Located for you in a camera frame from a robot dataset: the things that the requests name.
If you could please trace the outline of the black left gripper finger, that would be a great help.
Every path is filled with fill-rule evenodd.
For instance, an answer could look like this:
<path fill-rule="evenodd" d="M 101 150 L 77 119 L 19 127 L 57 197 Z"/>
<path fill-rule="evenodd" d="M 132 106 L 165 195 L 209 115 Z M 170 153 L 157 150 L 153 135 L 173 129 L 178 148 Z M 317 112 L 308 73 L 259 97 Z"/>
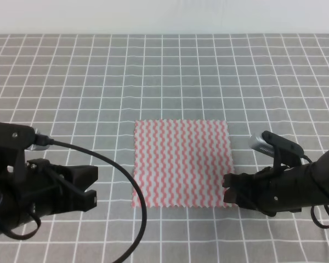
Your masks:
<path fill-rule="evenodd" d="M 76 197 L 76 210 L 87 212 L 97 206 L 97 192 L 89 190 Z"/>
<path fill-rule="evenodd" d="M 98 167 L 93 165 L 68 166 L 67 180 L 79 190 L 85 191 L 98 180 Z"/>

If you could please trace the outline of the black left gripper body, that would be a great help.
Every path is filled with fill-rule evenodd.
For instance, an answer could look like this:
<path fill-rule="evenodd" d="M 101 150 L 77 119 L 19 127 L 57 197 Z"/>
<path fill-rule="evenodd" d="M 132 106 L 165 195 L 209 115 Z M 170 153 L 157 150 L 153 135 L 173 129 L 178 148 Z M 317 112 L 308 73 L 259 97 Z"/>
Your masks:
<path fill-rule="evenodd" d="M 23 169 L 5 167 L 5 218 L 30 219 L 79 211 L 80 167 L 33 159 Z"/>

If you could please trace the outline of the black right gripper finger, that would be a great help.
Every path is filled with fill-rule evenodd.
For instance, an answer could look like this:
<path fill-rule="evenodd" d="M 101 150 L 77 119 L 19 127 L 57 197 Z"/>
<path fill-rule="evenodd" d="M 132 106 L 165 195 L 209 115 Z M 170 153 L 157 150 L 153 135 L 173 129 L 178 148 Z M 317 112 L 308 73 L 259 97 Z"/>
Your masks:
<path fill-rule="evenodd" d="M 237 191 L 249 191 L 257 185 L 254 174 L 225 174 L 223 176 L 223 187 Z"/>
<path fill-rule="evenodd" d="M 244 196 L 235 190 L 226 190 L 223 200 L 226 204 L 235 204 L 240 208 L 246 208 Z"/>

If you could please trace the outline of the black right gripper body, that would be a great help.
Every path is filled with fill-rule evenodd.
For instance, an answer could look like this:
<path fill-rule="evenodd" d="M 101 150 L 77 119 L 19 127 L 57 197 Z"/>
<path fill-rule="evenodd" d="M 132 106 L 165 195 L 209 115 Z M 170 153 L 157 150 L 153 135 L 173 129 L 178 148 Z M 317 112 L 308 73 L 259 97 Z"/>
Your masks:
<path fill-rule="evenodd" d="M 318 204 L 318 187 L 312 165 L 283 171 L 269 169 L 252 175 L 244 188 L 243 207 L 269 216 Z"/>

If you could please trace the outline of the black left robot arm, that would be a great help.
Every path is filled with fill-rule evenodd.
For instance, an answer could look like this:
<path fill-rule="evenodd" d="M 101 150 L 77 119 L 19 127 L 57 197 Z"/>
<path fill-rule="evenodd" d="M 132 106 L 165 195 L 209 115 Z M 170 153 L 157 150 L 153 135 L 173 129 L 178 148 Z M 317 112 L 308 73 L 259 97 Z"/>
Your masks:
<path fill-rule="evenodd" d="M 38 230 L 24 235 L 13 230 L 31 221 L 40 227 L 44 216 L 87 212 L 97 206 L 97 193 L 89 187 L 98 179 L 98 167 L 62 166 L 33 159 L 25 168 L 23 182 L 0 179 L 0 235 L 27 240 Z"/>

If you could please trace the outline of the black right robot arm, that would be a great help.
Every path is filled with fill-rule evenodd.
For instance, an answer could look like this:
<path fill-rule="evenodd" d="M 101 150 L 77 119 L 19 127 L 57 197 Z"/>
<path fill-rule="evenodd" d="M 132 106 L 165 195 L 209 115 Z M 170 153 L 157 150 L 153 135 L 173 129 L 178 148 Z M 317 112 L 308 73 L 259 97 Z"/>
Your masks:
<path fill-rule="evenodd" d="M 223 177 L 223 201 L 267 216 L 329 205 L 329 150 L 317 161 L 288 168 L 266 167 L 255 174 Z"/>

